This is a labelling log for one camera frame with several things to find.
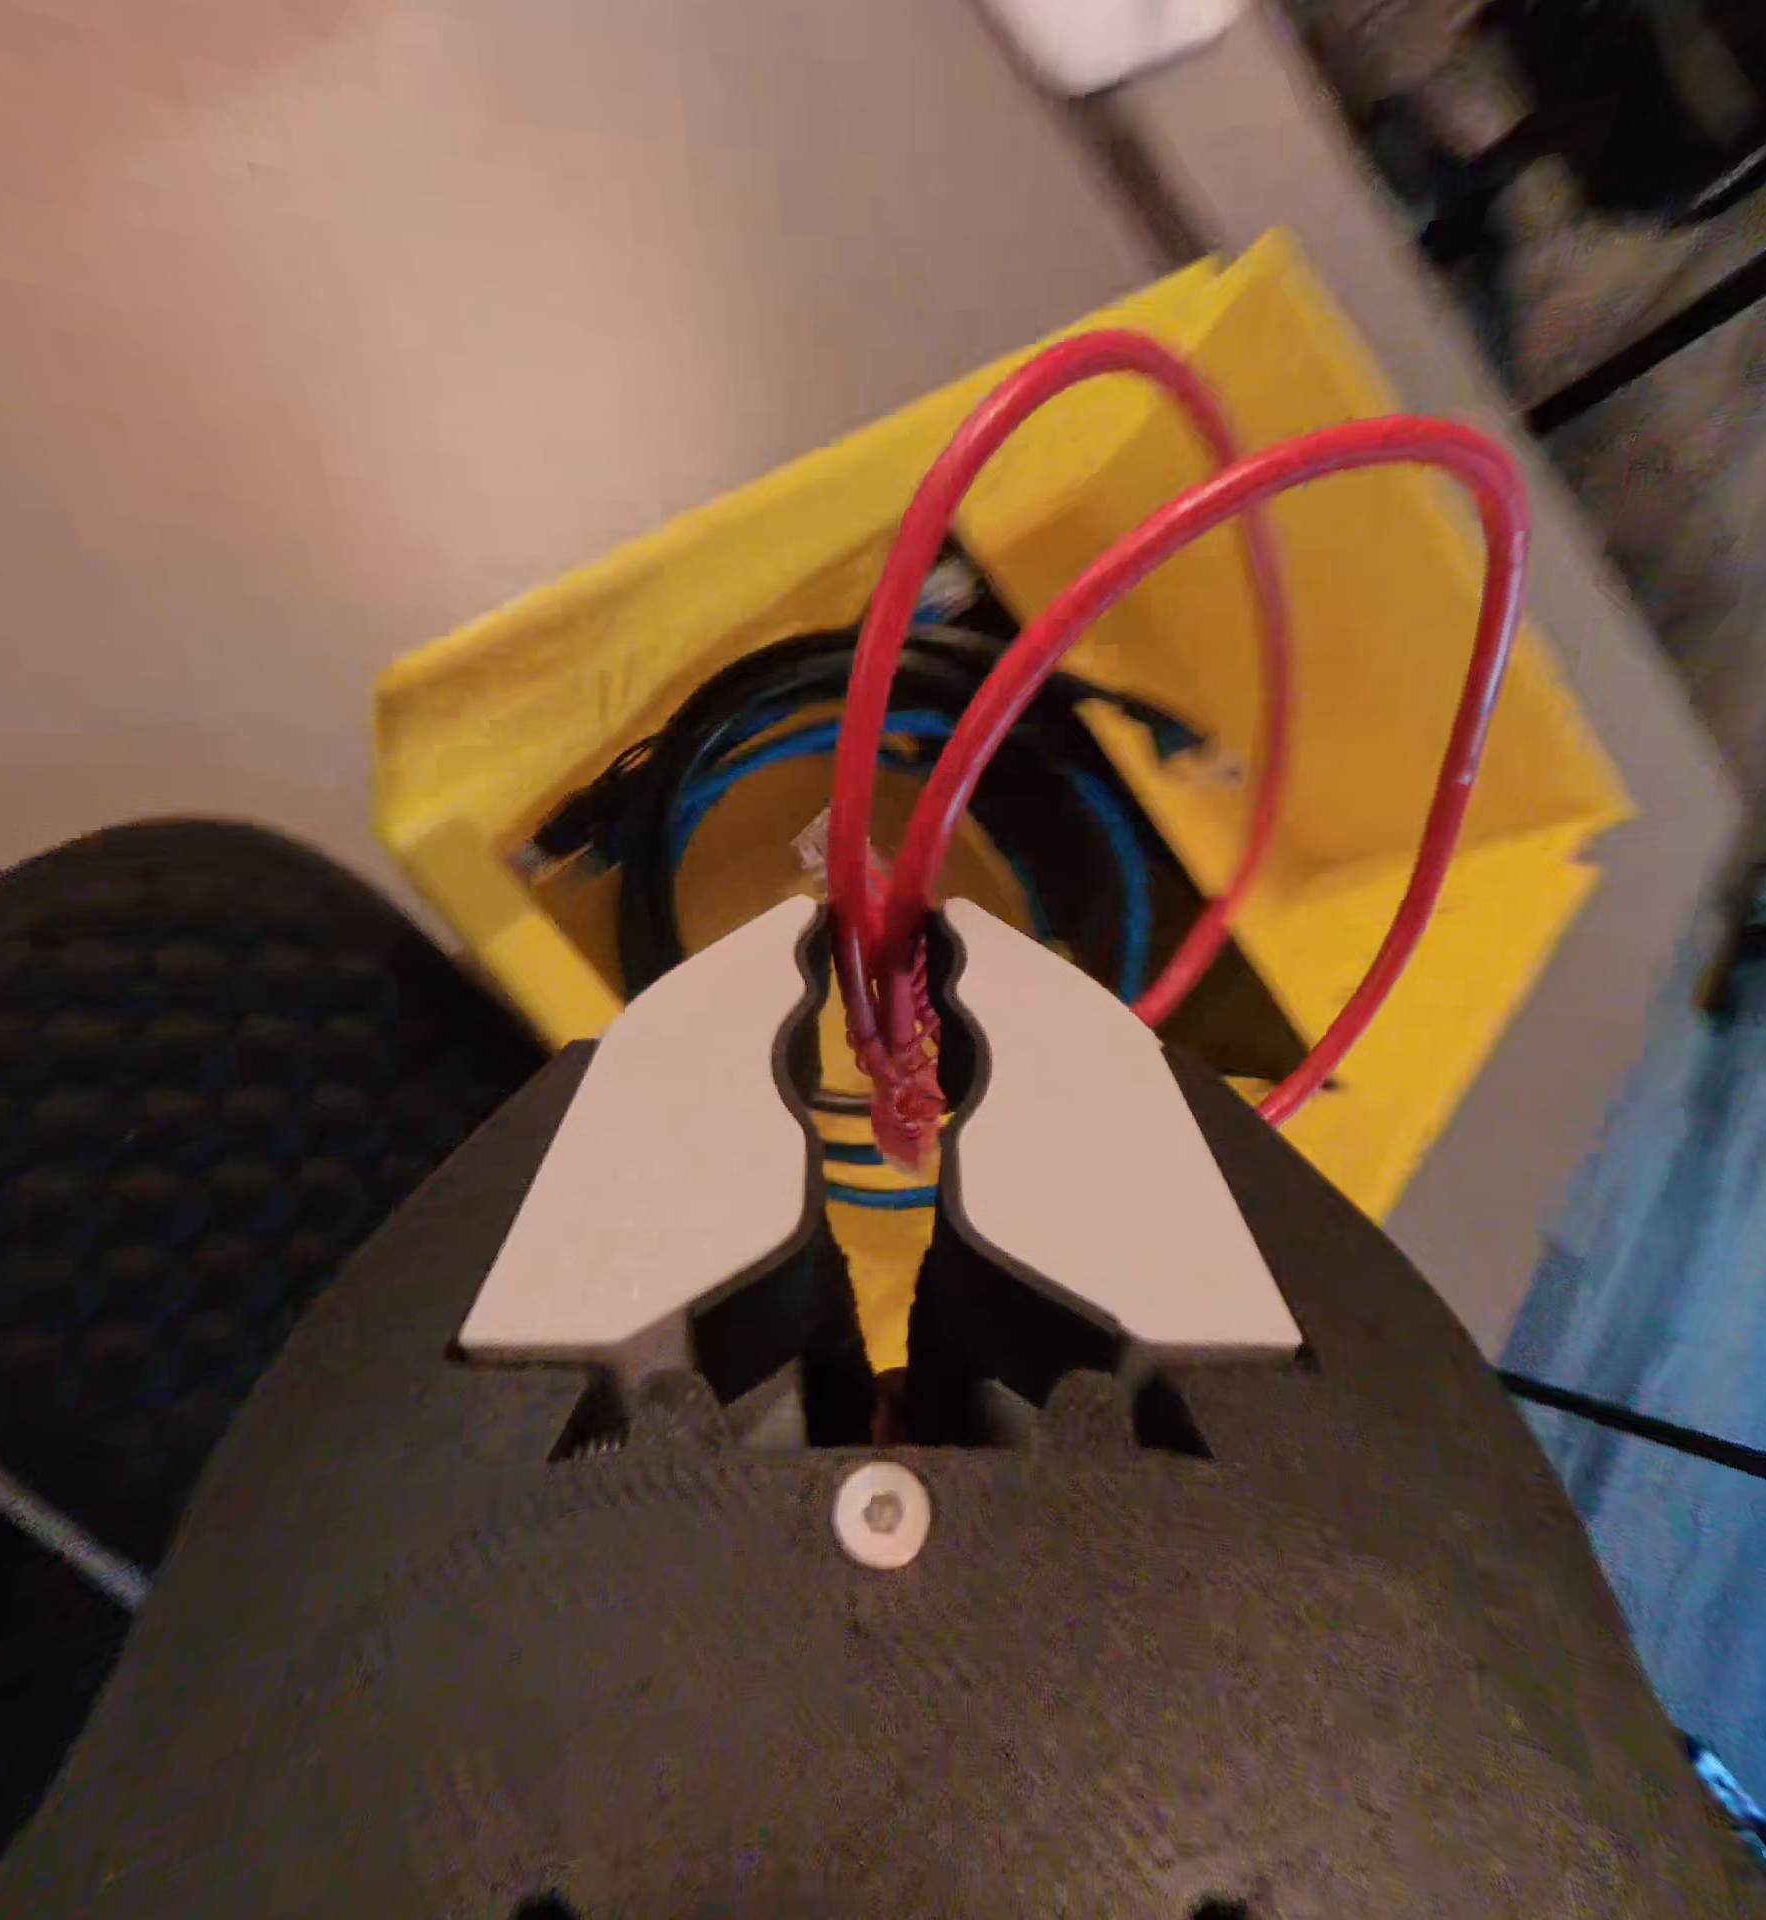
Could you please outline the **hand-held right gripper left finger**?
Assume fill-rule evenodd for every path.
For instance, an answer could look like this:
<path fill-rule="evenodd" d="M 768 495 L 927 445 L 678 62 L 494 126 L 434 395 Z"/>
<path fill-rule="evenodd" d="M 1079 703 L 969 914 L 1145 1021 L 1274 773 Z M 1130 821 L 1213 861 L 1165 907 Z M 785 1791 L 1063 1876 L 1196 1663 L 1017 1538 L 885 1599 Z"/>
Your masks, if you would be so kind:
<path fill-rule="evenodd" d="M 589 1048 L 457 1334 L 463 1360 L 772 1380 L 824 1320 L 811 1050 L 821 911 L 792 898 L 646 986 Z"/>

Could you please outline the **yellow plastic bin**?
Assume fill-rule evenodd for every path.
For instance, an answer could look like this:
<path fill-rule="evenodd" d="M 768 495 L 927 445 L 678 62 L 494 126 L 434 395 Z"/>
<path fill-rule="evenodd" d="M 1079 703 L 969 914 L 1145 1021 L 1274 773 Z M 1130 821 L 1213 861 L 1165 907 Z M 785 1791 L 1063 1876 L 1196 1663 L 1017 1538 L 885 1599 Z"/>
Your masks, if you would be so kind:
<path fill-rule="evenodd" d="M 1130 328 L 1201 373 L 1243 453 L 1326 440 L 1393 398 L 1295 243 L 1167 275 L 1061 328 Z M 549 1044 L 614 1015 L 587 918 L 549 914 L 512 845 L 711 673 L 857 622 L 914 487 L 1030 344 L 684 514 L 392 664 L 374 689 L 377 831 L 414 892 Z M 1213 458 L 1145 382 L 1075 387 L 1022 426 L 955 523 L 1000 603 L 1036 616 Z M 1470 664 L 1480 516 L 1427 458 L 1295 481 L 1268 508 L 1291 619 L 1278 838 L 1235 941 L 1315 1042 L 1391 924 Z M 1635 803 L 1551 646 L 1521 622 L 1439 899 L 1330 1087 L 1283 1138 L 1386 1220 L 1597 887 Z"/>

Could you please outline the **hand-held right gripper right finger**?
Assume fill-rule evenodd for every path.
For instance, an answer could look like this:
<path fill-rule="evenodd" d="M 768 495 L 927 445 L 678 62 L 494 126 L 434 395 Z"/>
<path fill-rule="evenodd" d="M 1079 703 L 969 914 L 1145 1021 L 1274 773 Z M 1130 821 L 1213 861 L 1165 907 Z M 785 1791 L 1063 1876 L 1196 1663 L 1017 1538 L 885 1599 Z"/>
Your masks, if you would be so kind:
<path fill-rule="evenodd" d="M 970 1044 L 944 1163 L 964 1241 L 1128 1357 L 1295 1357 L 1300 1324 L 1152 1030 L 985 907 L 939 924 Z"/>

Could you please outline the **dark honeycomb seat cushion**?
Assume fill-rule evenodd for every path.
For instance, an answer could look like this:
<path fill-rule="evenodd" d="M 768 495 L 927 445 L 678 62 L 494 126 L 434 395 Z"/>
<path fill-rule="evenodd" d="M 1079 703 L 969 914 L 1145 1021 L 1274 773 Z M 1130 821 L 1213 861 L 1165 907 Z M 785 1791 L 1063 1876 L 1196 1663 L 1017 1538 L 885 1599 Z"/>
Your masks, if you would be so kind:
<path fill-rule="evenodd" d="M 548 1063 L 386 895 L 228 822 L 0 875 L 0 1462 L 159 1566 L 341 1265 Z"/>

